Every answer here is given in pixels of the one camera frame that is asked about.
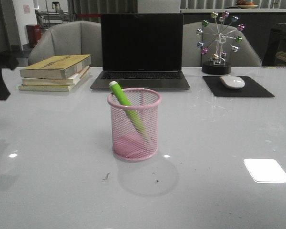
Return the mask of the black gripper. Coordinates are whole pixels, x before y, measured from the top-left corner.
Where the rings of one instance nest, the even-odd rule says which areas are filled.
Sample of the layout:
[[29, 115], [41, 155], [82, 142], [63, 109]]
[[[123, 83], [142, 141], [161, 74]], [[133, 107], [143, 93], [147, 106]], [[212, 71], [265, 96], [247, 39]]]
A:
[[6, 101], [10, 96], [10, 92], [3, 80], [2, 69], [7, 68], [14, 70], [19, 65], [17, 59], [10, 53], [0, 52], [0, 100]]

